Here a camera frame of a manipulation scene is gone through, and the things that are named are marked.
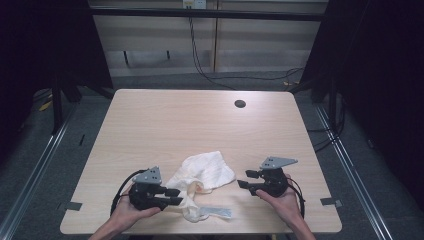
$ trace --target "black cable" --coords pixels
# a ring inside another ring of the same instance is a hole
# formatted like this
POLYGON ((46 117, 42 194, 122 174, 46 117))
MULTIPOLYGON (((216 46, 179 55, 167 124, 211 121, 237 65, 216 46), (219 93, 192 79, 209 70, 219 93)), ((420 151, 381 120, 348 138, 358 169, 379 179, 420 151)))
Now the black cable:
POLYGON ((235 88, 232 88, 230 86, 224 85, 224 84, 220 84, 217 82, 212 81, 208 76, 206 76, 206 74, 203 72, 202 66, 200 64, 200 60, 199 60, 199 56, 197 54, 197 47, 196 47, 196 41, 194 38, 194 30, 193 30, 193 19, 192 18, 188 18, 188 21, 190 23, 190 34, 191 34, 191 46, 192 46, 192 55, 193 55, 193 61, 194 61, 194 66, 196 67, 197 72, 203 76, 206 80, 208 80, 210 83, 214 84, 214 85, 219 85, 221 87, 225 87, 231 90, 236 90, 235 88))
POLYGON ((302 215, 302 218, 305 218, 305 199, 303 198, 302 190, 299 187, 299 184, 297 184, 296 181, 294 181, 291 178, 287 178, 288 180, 291 180, 294 184, 296 184, 297 190, 293 185, 288 184, 289 188, 293 189, 293 191, 297 194, 299 197, 299 205, 300 205, 300 215, 302 215))
MULTIPOLYGON (((224 84, 220 84, 217 82, 214 82, 212 80, 220 80, 220 79, 256 79, 256 80, 264 80, 264 81, 274 81, 274 80, 280 80, 280 79, 284 79, 284 78, 288 78, 289 76, 295 74, 296 72, 303 70, 304 68, 292 68, 289 69, 286 74, 284 76, 279 76, 279 77, 275 77, 275 78, 259 78, 259 77, 246 77, 246 76, 241 76, 241 77, 211 77, 211 76, 207 76, 204 72, 203 69, 201 67, 200 64, 200 60, 199 60, 199 56, 197 54, 197 46, 196 46, 196 41, 195 41, 195 37, 194 37, 194 27, 193 27, 193 19, 189 18, 189 23, 190 23, 190 34, 191 34, 191 44, 192 44, 192 55, 193 55, 193 61, 194 61, 194 66, 196 67, 197 72, 203 76, 204 78, 206 78, 206 80, 208 80, 210 83, 212 84, 216 84, 225 88, 229 88, 231 90, 236 90, 230 86, 224 85, 224 84)), ((287 84, 287 87, 285 89, 285 91, 287 91, 288 87, 290 86, 290 82, 287 84)))
POLYGON ((135 175, 139 174, 139 173, 143 173, 146 170, 138 170, 137 172, 132 173, 129 177, 127 177, 127 179, 125 179, 125 181, 122 183, 121 187, 119 188, 118 192, 116 193, 115 197, 113 198, 112 201, 112 206, 110 207, 110 215, 112 216, 113 211, 115 211, 116 205, 118 205, 118 201, 121 198, 121 196, 126 196, 125 195, 121 195, 122 189, 124 189, 125 185, 127 185, 127 182, 134 177, 135 175))
MULTIPOLYGON (((345 124, 345 116, 346 116, 346 101, 344 100, 344 98, 342 98, 342 100, 341 100, 341 102, 342 102, 342 104, 341 104, 341 109, 340 109, 340 112, 339 112, 339 123, 337 124, 337 132, 336 132, 336 135, 333 137, 333 139, 330 139, 329 141, 328 140, 326 140, 326 141, 328 141, 324 146, 322 146, 322 147, 320 147, 320 148, 318 148, 318 149, 315 149, 315 153, 317 153, 317 152, 319 152, 319 151, 321 151, 321 150, 323 150, 323 149, 325 149, 326 147, 328 147, 330 144, 332 144, 332 143, 334 143, 337 139, 339 139, 339 137, 341 136, 341 134, 342 134, 342 132, 343 132, 343 129, 344 129, 344 124, 345 124)), ((321 145, 321 144, 323 144, 324 142, 326 142, 326 141, 323 141, 323 142, 320 142, 320 143, 317 143, 317 144, 315 144, 314 145, 314 147, 315 146, 317 146, 317 145, 321 145)))

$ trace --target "wooden table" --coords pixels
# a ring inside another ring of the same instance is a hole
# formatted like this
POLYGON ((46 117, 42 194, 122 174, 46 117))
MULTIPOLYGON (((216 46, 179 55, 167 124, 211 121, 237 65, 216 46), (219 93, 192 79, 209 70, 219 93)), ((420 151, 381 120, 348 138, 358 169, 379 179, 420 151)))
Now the wooden table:
MULTIPOLYGON (((111 103, 72 202, 61 224, 65 234, 91 234, 108 218, 114 195, 133 172, 159 166, 165 184, 189 156, 221 151, 237 179, 259 170, 268 156, 295 158, 284 167, 306 199, 306 221, 313 232, 338 232, 341 222, 293 95, 284 92, 209 90, 119 90, 111 103), (244 108, 236 100, 246 102, 244 108)), ((136 223, 128 234, 253 234, 290 229, 273 209, 237 181, 196 195, 199 206, 225 207, 232 218, 209 217, 191 223, 168 211, 136 223)))

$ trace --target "round hole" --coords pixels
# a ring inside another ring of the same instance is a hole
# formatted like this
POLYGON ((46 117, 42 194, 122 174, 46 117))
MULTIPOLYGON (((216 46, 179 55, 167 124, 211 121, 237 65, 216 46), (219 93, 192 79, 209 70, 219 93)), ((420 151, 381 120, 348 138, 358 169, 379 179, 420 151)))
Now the round hole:
POLYGON ((237 100, 234 102, 234 105, 236 105, 238 108, 244 108, 246 107, 246 102, 243 100, 237 100))

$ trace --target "white cloth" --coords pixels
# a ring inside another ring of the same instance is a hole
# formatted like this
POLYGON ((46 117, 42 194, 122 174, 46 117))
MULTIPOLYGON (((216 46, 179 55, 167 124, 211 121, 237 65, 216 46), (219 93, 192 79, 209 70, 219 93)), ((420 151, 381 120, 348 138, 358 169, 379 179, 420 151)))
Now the white cloth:
POLYGON ((200 207, 193 200, 195 193, 211 193, 213 189, 234 180, 234 171, 227 166, 221 152, 216 151, 184 160, 166 187, 181 191, 179 197, 182 197, 183 201, 178 208, 182 209, 186 220, 198 222, 208 218, 209 214, 200 211, 200 207))

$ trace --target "dark floor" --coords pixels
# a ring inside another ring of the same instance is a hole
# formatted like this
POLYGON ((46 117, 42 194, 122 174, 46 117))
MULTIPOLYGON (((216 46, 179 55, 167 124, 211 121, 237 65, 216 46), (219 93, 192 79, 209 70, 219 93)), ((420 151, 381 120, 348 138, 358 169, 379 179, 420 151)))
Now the dark floor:
MULTIPOLYGON (((283 76, 281 72, 266 73, 221 73, 215 76, 283 76)), ((284 91, 287 86, 280 80, 223 79, 214 80, 237 90, 284 91)), ((154 77, 114 78, 115 88, 154 88, 154 89, 225 89, 205 80, 198 74, 164 75, 154 77)), ((107 112, 110 100, 91 90, 81 88, 83 98, 76 104, 68 128, 57 148, 31 202, 14 233, 13 239, 86 239, 87 236, 66 236, 60 233, 59 226, 64 212, 58 205, 70 201, 79 176, 84 168, 90 150, 107 112)), ((309 92, 295 95, 307 129, 322 129, 315 106, 309 92)), ((0 220, 3 221, 16 201, 32 169, 36 165, 53 126, 52 108, 39 112, 42 101, 34 102, 32 114, 27 119, 14 152, 0 170, 0 220)), ((64 112, 72 108, 64 101, 64 112)), ((327 139, 325 132, 311 132, 310 139, 316 145, 327 139)), ((384 217, 393 239, 424 239, 424 215, 414 200, 392 175, 384 159, 377 150, 367 144, 367 136, 347 111, 345 128, 341 135, 343 144, 362 178, 376 207, 384 217)), ((318 160, 327 180, 333 198, 343 206, 338 213, 343 224, 336 234, 318 234, 318 239, 378 239, 369 218, 359 201, 351 183, 340 164, 340 160, 329 145, 317 153, 318 160)))

